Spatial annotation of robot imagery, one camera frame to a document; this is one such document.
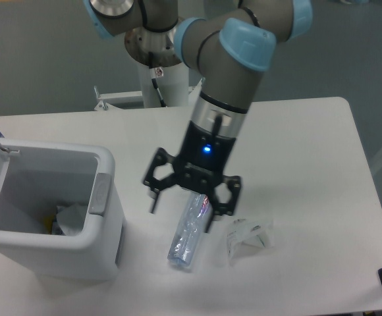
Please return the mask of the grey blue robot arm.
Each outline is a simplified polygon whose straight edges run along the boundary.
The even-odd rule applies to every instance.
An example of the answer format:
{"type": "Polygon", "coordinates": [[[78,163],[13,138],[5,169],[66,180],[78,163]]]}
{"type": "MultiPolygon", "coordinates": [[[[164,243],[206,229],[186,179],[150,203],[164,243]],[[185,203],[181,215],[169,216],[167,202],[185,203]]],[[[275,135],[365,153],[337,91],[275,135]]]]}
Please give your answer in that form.
{"type": "Polygon", "coordinates": [[[99,34],[141,31],[139,54],[152,67],[180,62],[204,78],[180,151],[158,148],[143,183],[158,196],[172,186],[207,196],[211,218],[233,215],[242,183],[227,164],[278,43],[312,25],[310,1],[240,1],[213,19],[180,20],[176,1],[86,1],[99,34]]]}

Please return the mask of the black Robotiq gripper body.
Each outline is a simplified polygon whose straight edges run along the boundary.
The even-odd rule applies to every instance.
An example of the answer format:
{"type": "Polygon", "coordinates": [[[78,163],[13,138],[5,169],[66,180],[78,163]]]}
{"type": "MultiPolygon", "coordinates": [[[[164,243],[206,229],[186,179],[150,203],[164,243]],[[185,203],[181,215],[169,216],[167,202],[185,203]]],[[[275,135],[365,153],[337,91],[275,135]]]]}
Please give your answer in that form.
{"type": "Polygon", "coordinates": [[[210,130],[189,122],[183,143],[174,159],[177,184],[188,190],[215,195],[215,189],[225,184],[229,190],[237,187],[236,176],[224,175],[235,138],[220,135],[222,120],[215,120],[210,130]]]}

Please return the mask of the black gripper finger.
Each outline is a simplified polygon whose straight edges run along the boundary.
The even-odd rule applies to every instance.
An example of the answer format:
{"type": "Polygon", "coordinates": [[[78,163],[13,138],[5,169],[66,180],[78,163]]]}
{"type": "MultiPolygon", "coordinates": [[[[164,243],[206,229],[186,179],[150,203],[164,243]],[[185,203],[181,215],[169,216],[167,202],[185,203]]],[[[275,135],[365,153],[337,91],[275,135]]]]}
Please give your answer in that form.
{"type": "Polygon", "coordinates": [[[205,224],[205,233],[210,231],[213,221],[220,219],[223,215],[234,215],[241,189],[242,178],[240,176],[223,176],[216,182],[208,183],[204,194],[209,200],[211,213],[205,224]]]}
{"type": "Polygon", "coordinates": [[[173,170],[175,157],[168,154],[165,149],[159,147],[145,172],[142,184],[148,188],[152,203],[150,213],[154,214],[157,208],[159,196],[162,191],[177,184],[177,176],[173,170]]]}

